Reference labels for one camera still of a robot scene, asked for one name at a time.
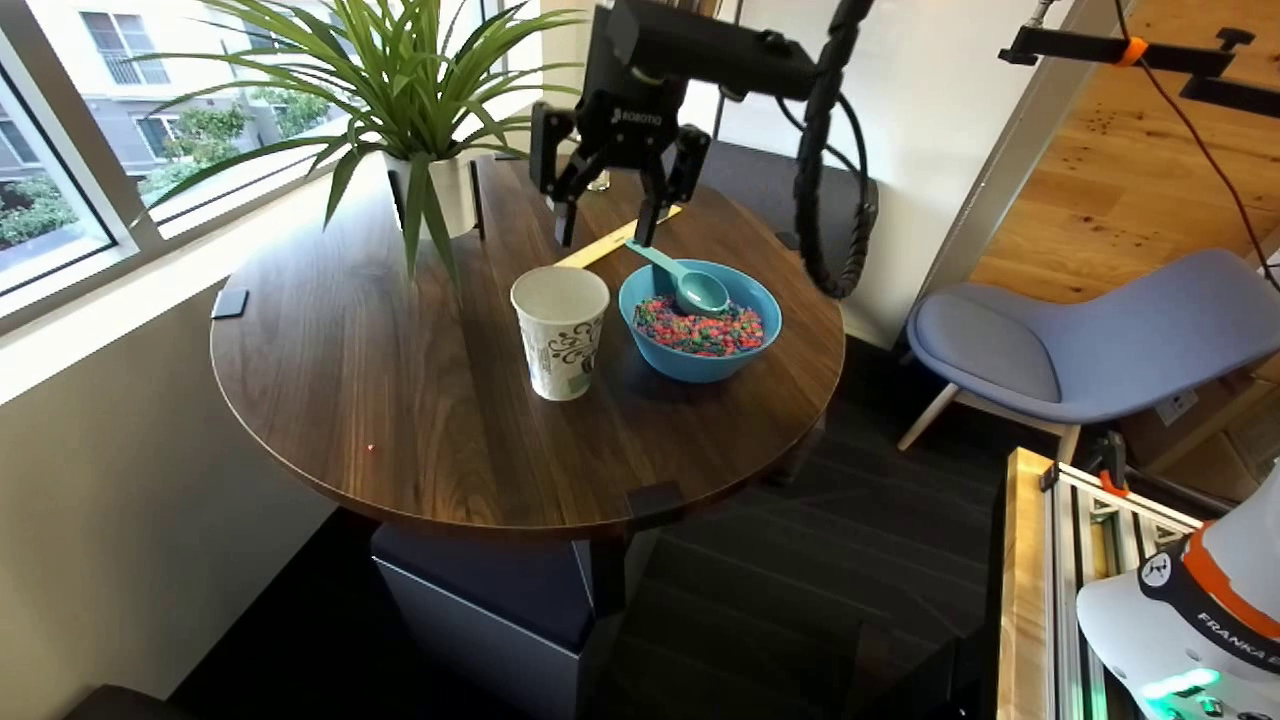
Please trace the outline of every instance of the potted plant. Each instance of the potted plant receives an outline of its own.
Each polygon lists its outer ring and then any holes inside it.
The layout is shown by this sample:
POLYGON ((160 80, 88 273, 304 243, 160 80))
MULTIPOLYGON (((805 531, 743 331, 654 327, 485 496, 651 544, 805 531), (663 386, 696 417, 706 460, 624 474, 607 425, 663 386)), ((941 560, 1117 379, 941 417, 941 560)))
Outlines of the potted plant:
POLYGON ((153 204, 165 204, 234 165, 311 149, 311 167, 331 167, 324 226, 342 200, 353 173, 368 156, 382 156, 407 263, 415 261, 420 233, 427 230, 432 250, 450 267, 450 235, 443 182, 456 178, 458 154, 490 149, 517 154, 510 131, 528 129, 528 116, 496 116, 490 104, 510 92, 546 92, 534 70, 506 70, 505 58, 552 29, 576 24, 568 12, 518 17, 500 9, 481 21, 468 35, 456 35, 465 3, 443 21, 443 0, 205 0, 243 34, 269 35, 238 54, 148 54, 138 60, 196 60, 222 63, 233 80, 184 92, 165 107, 190 101, 217 101, 229 92, 291 92, 324 101, 342 112, 335 131, 269 140, 250 154, 196 167, 153 204))

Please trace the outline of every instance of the floor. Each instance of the floor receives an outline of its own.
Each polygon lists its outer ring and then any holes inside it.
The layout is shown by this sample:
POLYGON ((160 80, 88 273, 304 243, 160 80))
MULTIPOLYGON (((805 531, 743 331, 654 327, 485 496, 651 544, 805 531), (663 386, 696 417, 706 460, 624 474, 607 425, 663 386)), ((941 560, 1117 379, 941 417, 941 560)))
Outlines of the floor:
MULTIPOLYGON (((584 715, 859 715, 975 631, 1002 455, 1050 443, 950 407, 898 455, 892 443, 930 394, 923 370, 850 342, 800 481, 747 489, 654 539, 586 663, 584 715)), ((205 720, 518 715, 415 653, 368 531, 335 511, 173 705, 205 720)))

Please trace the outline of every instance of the paper cup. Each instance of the paper cup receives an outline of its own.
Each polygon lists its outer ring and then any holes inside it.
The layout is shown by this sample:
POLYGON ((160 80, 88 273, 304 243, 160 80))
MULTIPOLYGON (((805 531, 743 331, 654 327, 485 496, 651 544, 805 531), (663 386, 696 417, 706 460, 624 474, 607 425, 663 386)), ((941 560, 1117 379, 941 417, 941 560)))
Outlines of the paper cup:
POLYGON ((518 315, 528 386, 562 404, 591 390, 607 286, 584 267, 533 267, 506 294, 518 315))

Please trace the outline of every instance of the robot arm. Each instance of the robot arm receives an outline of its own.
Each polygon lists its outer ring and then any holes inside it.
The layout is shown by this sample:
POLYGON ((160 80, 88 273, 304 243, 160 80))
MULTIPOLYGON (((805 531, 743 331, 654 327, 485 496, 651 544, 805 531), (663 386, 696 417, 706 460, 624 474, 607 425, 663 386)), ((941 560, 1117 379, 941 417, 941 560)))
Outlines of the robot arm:
POLYGON ((663 207, 691 196, 713 140, 691 123, 676 129, 689 80, 713 80, 733 101, 743 92, 805 101, 815 77, 805 50, 781 34, 747 34, 646 0, 595 9, 580 104, 533 112, 528 178, 557 204, 557 240, 570 243, 576 200, 602 167, 640 173, 634 243, 651 243, 663 207), (557 167, 557 149, 570 131, 576 154, 557 167))

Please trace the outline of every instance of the blue bowl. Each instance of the blue bowl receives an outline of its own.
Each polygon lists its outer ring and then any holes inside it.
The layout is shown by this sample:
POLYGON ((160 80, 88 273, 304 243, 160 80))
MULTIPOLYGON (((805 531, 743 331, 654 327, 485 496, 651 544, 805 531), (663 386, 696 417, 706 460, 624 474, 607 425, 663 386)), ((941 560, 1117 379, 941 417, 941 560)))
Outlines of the blue bowl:
POLYGON ((672 295, 672 282, 667 273, 642 263, 634 267, 619 289, 616 289, 616 307, 634 342, 634 353, 642 356, 646 370, 654 370, 661 376, 672 376, 679 386, 718 386, 726 376, 735 376, 740 370, 747 370, 761 353, 770 348, 770 342, 785 331, 785 307, 776 303, 776 295, 747 273, 726 267, 726 263, 713 263, 713 261, 689 261, 679 255, 679 263, 691 263, 706 276, 715 276, 726 289, 726 301, 735 307, 752 307, 762 324, 762 344, 752 353, 735 353, 735 356, 691 356, 679 348, 663 348, 654 344, 640 324, 634 324, 634 303, 651 301, 651 295, 672 295))

